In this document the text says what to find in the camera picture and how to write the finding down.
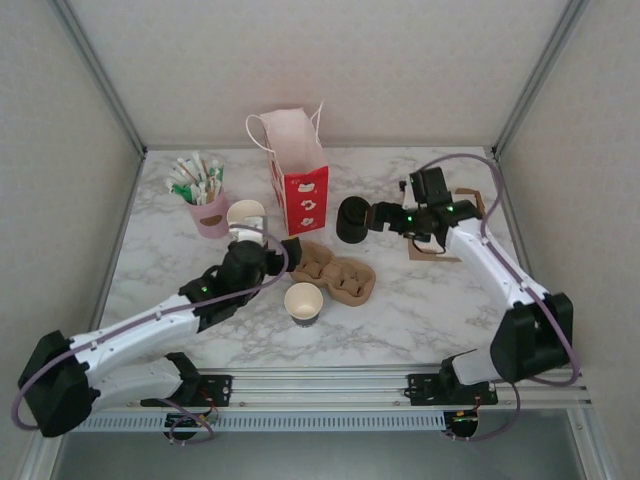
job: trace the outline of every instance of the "white paper bag handle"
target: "white paper bag handle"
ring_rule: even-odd
[[[316,118],[316,143],[318,145],[320,145],[320,139],[318,138],[318,134],[320,133],[320,113],[322,113],[322,106],[324,105],[324,100],[322,102],[320,102],[320,106],[318,107],[318,110],[316,110],[316,113],[314,113],[313,115],[311,115],[309,117],[309,121],[311,122],[311,124],[313,125],[313,119],[315,117]]]
[[[246,119],[246,120],[245,120],[245,122],[244,122],[244,126],[247,128],[247,134],[249,135],[249,138],[250,138],[251,140],[253,140],[253,143],[255,143],[256,145],[258,145],[261,149],[263,149],[263,150],[265,150],[265,151],[267,151],[267,152],[271,152],[271,153],[273,153],[273,154],[275,155],[275,154],[276,154],[275,150],[271,150],[270,148],[265,147],[265,146],[264,146],[264,145],[262,145],[260,142],[258,142],[258,141],[253,137],[253,135],[251,135],[251,131],[249,130],[249,119],[250,119],[251,117],[255,117],[255,118],[257,118],[258,120],[260,120],[260,121],[262,122],[262,124],[266,127],[266,128],[265,128],[265,131],[266,131],[267,133],[269,133],[269,123],[268,123],[264,118],[262,118],[260,115],[254,115],[254,114],[251,114],[251,115],[249,115],[249,116],[247,117],[247,119]]]

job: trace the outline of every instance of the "paper bag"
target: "paper bag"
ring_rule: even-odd
[[[325,226],[329,164],[318,138],[321,110],[322,105],[310,118],[302,108],[295,108],[249,115],[246,120],[249,137],[267,152],[271,184],[289,235]],[[251,118],[262,122],[264,145],[249,130]]]

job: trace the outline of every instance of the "marble table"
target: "marble table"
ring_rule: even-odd
[[[264,152],[210,152],[226,165],[230,202],[258,200],[270,216],[270,231],[285,238]],[[336,212],[344,198],[357,194],[370,203],[400,202],[399,180],[429,160],[455,152],[484,155],[479,147],[326,149],[330,162],[327,226],[301,238],[322,243],[336,255],[356,258],[376,271],[377,282],[365,305],[342,305],[324,291],[320,320],[311,328],[300,328],[284,309],[284,293],[293,283],[286,275],[233,318],[152,353],[184,351],[199,368],[372,366],[439,363],[490,342],[499,324],[498,312],[464,265],[412,262],[406,240],[393,232],[370,232],[358,245],[345,244],[335,234]],[[169,194],[164,185],[170,162],[188,155],[149,153],[102,326],[158,304],[222,260],[230,235],[219,240],[198,235],[181,199]],[[494,200],[495,186],[485,165],[452,160],[442,167],[450,188],[475,188],[487,205]],[[490,227],[507,252],[515,255],[501,209]]]

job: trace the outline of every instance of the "pink cup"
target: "pink cup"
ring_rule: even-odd
[[[220,238],[229,232],[227,224],[227,210],[229,202],[224,196],[224,190],[211,203],[206,205],[191,205],[187,203],[189,213],[196,223],[200,235],[206,238]]]

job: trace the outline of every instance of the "cardboard cup holder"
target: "cardboard cup holder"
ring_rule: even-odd
[[[300,243],[302,258],[291,272],[294,281],[326,287],[331,298],[351,307],[359,307],[369,299],[376,283],[376,274],[369,265],[335,257],[327,247],[314,242]]]

